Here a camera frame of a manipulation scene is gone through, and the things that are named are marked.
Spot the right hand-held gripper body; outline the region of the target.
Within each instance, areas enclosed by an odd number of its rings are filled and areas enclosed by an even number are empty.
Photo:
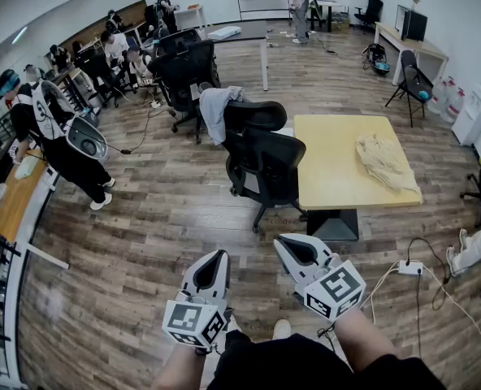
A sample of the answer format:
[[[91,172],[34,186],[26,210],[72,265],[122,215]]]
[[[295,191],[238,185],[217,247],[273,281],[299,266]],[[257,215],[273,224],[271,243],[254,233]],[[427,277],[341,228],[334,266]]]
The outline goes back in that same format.
[[[338,253],[326,259],[302,256],[297,260],[295,298],[305,308],[334,323],[362,301],[366,282],[349,260]]]

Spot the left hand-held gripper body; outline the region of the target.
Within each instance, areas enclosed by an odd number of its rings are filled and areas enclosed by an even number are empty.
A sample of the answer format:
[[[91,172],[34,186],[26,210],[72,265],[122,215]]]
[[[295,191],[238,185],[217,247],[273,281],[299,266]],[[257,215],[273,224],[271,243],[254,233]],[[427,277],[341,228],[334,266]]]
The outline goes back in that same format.
[[[229,287],[221,292],[191,293],[180,288],[166,305],[162,329],[177,344],[211,348],[219,333],[228,325]]]

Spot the black mesh office chair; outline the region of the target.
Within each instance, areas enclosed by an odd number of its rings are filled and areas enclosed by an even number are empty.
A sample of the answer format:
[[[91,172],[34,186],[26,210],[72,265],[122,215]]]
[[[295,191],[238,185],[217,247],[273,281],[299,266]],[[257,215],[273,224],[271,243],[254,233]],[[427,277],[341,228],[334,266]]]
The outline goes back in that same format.
[[[261,205],[253,231],[260,232],[259,223],[266,210],[298,205],[298,164],[306,146],[293,136],[280,134],[287,123],[287,113],[278,102],[228,102],[224,114],[226,139],[222,146],[228,152],[227,175],[234,197],[247,197]]]

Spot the grey clothes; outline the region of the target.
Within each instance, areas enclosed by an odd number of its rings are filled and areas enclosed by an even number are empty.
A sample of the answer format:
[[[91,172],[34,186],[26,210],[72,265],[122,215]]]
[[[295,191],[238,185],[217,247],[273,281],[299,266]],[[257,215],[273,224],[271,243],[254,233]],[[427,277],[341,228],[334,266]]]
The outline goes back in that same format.
[[[206,124],[210,139],[215,145],[221,145],[226,140],[224,111],[230,101],[242,102],[244,89],[229,86],[225,89],[214,87],[202,91],[199,99],[201,116]]]

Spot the person's left forearm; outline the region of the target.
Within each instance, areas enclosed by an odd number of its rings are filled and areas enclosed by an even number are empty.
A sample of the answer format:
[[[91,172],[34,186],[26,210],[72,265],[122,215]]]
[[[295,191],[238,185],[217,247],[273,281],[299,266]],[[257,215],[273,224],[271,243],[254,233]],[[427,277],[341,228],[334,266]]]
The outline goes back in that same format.
[[[156,376],[151,390],[199,390],[206,355],[196,348],[177,344]]]

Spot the person's right forearm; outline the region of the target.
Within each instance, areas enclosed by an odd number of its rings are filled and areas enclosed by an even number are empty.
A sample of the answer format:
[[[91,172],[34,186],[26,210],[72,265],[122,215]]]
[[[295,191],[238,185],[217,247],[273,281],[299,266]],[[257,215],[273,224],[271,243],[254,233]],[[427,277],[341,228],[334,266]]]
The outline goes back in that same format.
[[[385,355],[397,355],[392,342],[358,308],[342,314],[334,326],[340,347],[355,372],[365,370]]]

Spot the black folding chair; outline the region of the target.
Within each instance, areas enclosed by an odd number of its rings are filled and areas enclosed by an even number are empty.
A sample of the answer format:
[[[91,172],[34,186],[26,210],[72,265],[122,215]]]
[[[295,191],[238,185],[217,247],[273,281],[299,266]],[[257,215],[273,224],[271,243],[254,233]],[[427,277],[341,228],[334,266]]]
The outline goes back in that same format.
[[[396,85],[396,90],[386,103],[388,107],[389,103],[395,99],[402,99],[406,96],[406,101],[409,110],[410,127],[414,126],[414,113],[417,111],[422,112],[422,117],[425,117],[425,105],[430,100],[422,100],[418,93],[420,91],[426,91],[430,94],[434,85],[428,79],[428,77],[419,69],[418,62],[411,50],[405,50],[401,55],[401,73],[402,80]]]

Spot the black office chair with tag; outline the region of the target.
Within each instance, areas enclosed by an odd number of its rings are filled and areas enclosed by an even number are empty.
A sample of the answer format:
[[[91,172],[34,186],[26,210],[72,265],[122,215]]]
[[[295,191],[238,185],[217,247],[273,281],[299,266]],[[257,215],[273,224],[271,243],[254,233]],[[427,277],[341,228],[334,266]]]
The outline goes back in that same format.
[[[201,143],[202,114],[199,107],[202,85],[219,88],[220,81],[215,65],[215,43],[204,40],[192,44],[180,52],[167,53],[149,64],[154,80],[160,84],[167,104],[183,117],[172,124],[176,133],[178,126],[191,119],[196,120],[196,143]]]

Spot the person's right white shoe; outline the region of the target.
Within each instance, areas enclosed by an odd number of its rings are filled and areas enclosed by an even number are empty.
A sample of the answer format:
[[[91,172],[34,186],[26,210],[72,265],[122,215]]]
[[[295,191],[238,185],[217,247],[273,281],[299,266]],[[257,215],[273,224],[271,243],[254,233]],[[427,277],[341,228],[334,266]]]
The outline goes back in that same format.
[[[272,340],[283,340],[291,336],[292,328],[287,319],[280,319],[275,323]]]

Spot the person's black clothing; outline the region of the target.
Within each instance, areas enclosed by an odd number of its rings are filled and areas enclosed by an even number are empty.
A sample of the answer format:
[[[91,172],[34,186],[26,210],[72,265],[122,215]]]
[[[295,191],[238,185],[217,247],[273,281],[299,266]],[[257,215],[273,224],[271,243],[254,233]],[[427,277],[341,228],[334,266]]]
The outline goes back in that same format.
[[[446,390],[418,358],[379,357],[352,371],[326,346],[294,334],[254,343],[235,330],[226,334],[207,390]]]

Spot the yellow square table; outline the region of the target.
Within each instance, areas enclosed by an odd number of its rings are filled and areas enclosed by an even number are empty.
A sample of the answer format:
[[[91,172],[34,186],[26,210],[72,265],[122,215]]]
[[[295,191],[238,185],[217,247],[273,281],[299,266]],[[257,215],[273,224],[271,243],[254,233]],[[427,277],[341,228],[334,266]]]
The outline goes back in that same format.
[[[389,188],[368,174],[359,158],[359,136],[376,135],[405,153],[389,120],[372,115],[297,115],[294,135],[305,144],[298,165],[298,203],[308,213],[307,234],[322,241],[357,241],[358,211],[418,206],[420,194]]]

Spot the beige crumpled cloth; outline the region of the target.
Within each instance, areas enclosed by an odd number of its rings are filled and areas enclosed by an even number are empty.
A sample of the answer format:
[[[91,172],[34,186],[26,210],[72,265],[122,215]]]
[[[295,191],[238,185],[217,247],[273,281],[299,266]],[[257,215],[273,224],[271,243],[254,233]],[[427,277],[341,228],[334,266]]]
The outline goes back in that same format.
[[[414,172],[398,145],[374,133],[359,136],[355,147],[370,176],[397,192],[408,190],[421,195]]]

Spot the grey and white backpack rig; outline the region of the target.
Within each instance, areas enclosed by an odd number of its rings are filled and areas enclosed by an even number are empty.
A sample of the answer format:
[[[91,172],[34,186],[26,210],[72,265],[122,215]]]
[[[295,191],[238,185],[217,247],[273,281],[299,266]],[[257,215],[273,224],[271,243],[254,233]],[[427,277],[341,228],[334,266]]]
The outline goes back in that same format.
[[[108,151],[106,138],[80,113],[52,82],[32,84],[32,108],[42,136],[48,140],[63,137],[71,148],[102,161]]]

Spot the clear water bottle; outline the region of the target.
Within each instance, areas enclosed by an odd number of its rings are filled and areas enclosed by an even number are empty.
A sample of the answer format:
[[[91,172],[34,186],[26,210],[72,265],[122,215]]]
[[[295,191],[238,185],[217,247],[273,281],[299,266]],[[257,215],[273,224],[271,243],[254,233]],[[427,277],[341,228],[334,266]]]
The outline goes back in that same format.
[[[432,88],[431,98],[427,102],[427,108],[432,114],[440,115],[444,109],[444,104],[448,99],[447,88],[447,81],[443,79],[440,79]]]
[[[450,93],[444,106],[441,117],[448,123],[454,123],[462,110],[465,94],[463,89],[457,88]]]

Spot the black backpack rig on floor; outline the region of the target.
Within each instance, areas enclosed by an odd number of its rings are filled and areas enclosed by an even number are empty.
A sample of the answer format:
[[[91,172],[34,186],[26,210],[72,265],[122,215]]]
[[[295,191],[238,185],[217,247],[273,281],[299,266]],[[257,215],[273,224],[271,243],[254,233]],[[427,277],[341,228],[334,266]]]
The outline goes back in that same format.
[[[362,51],[362,69],[372,69],[376,74],[386,76],[390,72],[385,49],[379,43],[372,43]]]

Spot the white pad on desk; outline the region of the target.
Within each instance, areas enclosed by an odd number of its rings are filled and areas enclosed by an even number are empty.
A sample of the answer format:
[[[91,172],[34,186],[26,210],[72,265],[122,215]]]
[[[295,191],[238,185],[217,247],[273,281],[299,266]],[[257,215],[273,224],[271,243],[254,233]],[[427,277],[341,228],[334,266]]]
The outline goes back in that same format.
[[[17,167],[15,171],[15,178],[17,180],[21,180],[23,178],[31,176],[38,162],[39,158],[32,155],[27,155],[25,158],[22,159],[22,162]]]

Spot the white water dispenser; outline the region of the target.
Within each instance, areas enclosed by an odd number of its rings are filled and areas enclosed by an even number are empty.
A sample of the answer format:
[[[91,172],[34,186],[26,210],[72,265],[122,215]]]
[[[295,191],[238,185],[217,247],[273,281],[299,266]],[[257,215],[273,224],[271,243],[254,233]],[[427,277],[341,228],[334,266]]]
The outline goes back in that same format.
[[[481,79],[465,96],[452,127],[460,145],[472,146],[481,133]]]

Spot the light wooden desk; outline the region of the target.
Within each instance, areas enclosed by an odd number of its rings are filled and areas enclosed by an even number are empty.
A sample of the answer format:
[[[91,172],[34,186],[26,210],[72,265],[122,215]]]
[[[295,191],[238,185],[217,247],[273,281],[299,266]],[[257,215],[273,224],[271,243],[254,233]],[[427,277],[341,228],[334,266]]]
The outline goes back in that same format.
[[[433,45],[429,41],[414,41],[411,39],[406,39],[403,41],[401,40],[400,33],[393,26],[382,22],[376,22],[374,43],[378,44],[381,37],[385,41],[387,41],[392,47],[394,47],[399,53],[398,60],[396,62],[396,68],[392,76],[392,85],[397,85],[400,79],[401,55],[405,50],[411,50],[414,52],[419,67],[421,67],[422,55],[440,60],[439,70],[431,80],[433,84],[444,73],[444,69],[447,66],[449,57],[437,46]]]

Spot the grey table with white legs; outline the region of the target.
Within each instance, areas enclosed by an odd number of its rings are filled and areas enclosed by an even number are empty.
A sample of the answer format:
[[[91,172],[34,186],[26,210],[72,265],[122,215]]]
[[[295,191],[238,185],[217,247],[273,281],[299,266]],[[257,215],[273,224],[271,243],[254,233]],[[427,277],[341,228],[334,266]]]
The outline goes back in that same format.
[[[261,61],[261,69],[262,69],[262,87],[263,87],[263,91],[267,92],[269,90],[268,72],[267,72],[267,68],[268,68],[267,22],[265,20],[250,20],[250,21],[234,22],[224,26],[221,26],[221,25],[209,26],[203,29],[202,36],[205,39],[209,39],[207,37],[208,32],[212,32],[216,29],[223,28],[230,25],[241,27],[241,34],[236,35],[234,37],[230,37],[223,41],[213,41],[213,40],[212,41],[216,44],[251,42],[251,41],[257,42],[259,45],[259,53],[260,53],[260,61]]]

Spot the white flat box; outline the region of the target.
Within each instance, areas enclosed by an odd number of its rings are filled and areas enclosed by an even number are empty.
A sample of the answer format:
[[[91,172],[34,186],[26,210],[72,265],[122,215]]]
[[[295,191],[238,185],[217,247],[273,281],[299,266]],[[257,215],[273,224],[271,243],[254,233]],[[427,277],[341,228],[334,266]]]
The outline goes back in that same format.
[[[208,32],[207,37],[213,41],[223,41],[239,34],[241,34],[241,27],[230,25]]]

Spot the black computer case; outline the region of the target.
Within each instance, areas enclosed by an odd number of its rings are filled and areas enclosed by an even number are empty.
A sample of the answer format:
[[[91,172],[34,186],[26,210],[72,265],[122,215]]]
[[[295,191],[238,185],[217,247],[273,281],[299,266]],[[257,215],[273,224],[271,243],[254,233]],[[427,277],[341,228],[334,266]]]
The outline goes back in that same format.
[[[424,41],[427,17],[417,11],[407,10],[404,15],[401,40]]]

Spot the desk with black legs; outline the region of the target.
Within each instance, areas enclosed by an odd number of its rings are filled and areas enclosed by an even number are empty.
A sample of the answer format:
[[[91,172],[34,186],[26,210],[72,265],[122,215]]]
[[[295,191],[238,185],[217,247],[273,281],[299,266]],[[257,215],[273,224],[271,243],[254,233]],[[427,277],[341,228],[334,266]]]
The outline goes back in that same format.
[[[341,8],[343,5],[338,2],[324,1],[324,0],[310,0],[310,29],[315,30],[314,23],[318,21],[318,26],[322,24],[327,25],[327,32],[332,31],[332,10],[334,8]],[[323,9],[327,10],[327,18],[323,19]]]

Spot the white framed monitor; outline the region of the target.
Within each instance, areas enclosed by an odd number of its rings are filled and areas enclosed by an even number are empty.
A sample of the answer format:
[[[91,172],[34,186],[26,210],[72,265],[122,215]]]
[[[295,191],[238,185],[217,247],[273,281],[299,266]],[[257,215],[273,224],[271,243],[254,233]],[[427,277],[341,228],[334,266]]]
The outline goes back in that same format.
[[[396,9],[396,20],[395,20],[395,29],[401,33],[405,21],[405,14],[409,11],[410,9],[408,7],[398,5]]]

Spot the small white table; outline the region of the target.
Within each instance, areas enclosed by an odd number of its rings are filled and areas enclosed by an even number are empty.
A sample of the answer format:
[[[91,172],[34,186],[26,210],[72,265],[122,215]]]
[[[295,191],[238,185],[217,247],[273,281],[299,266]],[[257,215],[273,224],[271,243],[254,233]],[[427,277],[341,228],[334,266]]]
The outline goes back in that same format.
[[[204,8],[201,5],[196,5],[193,8],[176,11],[175,20],[178,29],[180,30],[185,30],[189,28],[204,29],[207,25]]]

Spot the brown wooden desk white frame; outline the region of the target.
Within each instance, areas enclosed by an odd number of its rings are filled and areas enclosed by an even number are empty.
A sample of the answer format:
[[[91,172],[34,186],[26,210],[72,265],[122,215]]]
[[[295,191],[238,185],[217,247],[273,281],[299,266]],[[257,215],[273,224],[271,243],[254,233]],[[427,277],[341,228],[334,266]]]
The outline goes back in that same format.
[[[15,249],[25,254],[31,252],[63,269],[69,264],[33,245],[37,224],[50,195],[56,190],[59,174],[46,164],[38,150],[28,155],[39,158],[31,176],[17,180],[13,166],[0,199],[0,235]]]

